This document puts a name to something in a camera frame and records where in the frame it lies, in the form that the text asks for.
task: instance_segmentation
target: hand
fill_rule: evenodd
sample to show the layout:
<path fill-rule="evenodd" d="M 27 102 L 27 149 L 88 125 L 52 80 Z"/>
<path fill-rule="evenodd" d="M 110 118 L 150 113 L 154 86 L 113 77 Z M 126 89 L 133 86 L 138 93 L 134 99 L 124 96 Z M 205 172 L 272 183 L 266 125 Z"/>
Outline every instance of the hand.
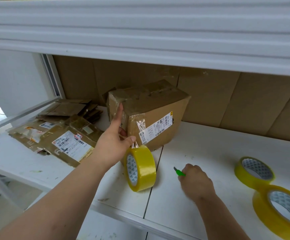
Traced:
<path fill-rule="evenodd" d="M 93 150 L 92 157 L 101 161 L 106 170 L 119 162 L 125 155 L 126 150 L 136 141 L 135 136 L 121 140 L 119 135 L 126 137 L 127 133 L 120 127 L 123 113 L 123 105 L 120 104 L 115 118 L 108 129 L 100 136 Z"/>
<path fill-rule="evenodd" d="M 200 200 L 215 197 L 213 182 L 203 170 L 195 165 L 186 164 L 182 170 L 186 176 L 179 176 L 180 185 L 185 195 L 198 204 Z"/>

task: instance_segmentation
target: scuff mark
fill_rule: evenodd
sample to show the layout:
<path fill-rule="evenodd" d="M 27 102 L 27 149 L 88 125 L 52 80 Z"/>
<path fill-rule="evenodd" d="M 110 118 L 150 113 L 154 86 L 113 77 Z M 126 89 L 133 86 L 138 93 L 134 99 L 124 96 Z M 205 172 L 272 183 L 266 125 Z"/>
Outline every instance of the scuff mark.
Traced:
<path fill-rule="evenodd" d="M 105 202 L 105 201 L 108 201 L 109 200 L 109 198 L 106 198 L 106 199 L 98 199 L 98 201 L 100 201 L 100 202 Z"/>

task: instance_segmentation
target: yellow tape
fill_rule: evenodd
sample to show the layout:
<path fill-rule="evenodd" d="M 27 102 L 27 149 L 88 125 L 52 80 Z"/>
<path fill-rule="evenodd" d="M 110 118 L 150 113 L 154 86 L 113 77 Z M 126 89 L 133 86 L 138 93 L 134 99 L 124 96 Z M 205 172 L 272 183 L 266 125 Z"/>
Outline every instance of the yellow tape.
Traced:
<path fill-rule="evenodd" d="M 259 178 L 251 175 L 247 170 L 254 171 Z M 253 157 L 242 157 L 235 166 L 235 175 L 244 185 L 255 190 L 270 184 L 275 179 L 270 167 Z"/>
<path fill-rule="evenodd" d="M 264 225 L 284 240 L 290 240 L 290 220 L 276 210 L 271 201 L 285 207 L 290 212 L 290 191 L 276 185 L 267 185 L 253 196 L 254 211 Z"/>
<path fill-rule="evenodd" d="M 129 148 L 123 164 L 129 187 L 138 192 L 152 187 L 156 181 L 156 165 L 152 153 L 146 146 Z"/>
<path fill-rule="evenodd" d="M 290 191 L 270 185 L 275 179 L 270 167 L 256 158 L 243 157 L 235 166 L 235 175 L 243 184 L 256 190 L 253 207 L 258 218 L 274 234 L 284 240 L 290 240 L 290 220 L 273 205 L 275 202 L 290 213 Z"/>

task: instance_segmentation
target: green utility knife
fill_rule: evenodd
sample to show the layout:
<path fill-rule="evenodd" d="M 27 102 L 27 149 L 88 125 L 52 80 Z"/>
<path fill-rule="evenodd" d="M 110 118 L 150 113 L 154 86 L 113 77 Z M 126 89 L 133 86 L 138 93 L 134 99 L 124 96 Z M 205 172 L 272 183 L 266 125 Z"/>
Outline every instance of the green utility knife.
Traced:
<path fill-rule="evenodd" d="M 174 167 L 174 170 L 176 171 L 178 176 L 186 176 L 181 170 L 178 170 L 177 168 Z"/>

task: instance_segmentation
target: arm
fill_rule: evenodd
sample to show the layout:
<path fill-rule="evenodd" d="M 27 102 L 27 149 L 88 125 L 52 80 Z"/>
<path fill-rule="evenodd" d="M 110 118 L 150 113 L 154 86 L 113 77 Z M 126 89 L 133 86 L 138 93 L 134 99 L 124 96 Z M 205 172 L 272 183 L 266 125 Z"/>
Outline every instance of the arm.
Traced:
<path fill-rule="evenodd" d="M 179 176 L 186 196 L 195 202 L 208 240 L 250 240 L 225 204 L 216 195 L 213 182 L 197 165 L 187 164 Z"/>
<path fill-rule="evenodd" d="M 102 134 L 91 154 L 54 189 L 0 231 L 1 239 L 75 240 L 104 174 L 135 141 L 131 136 L 120 141 L 123 106 Z"/>

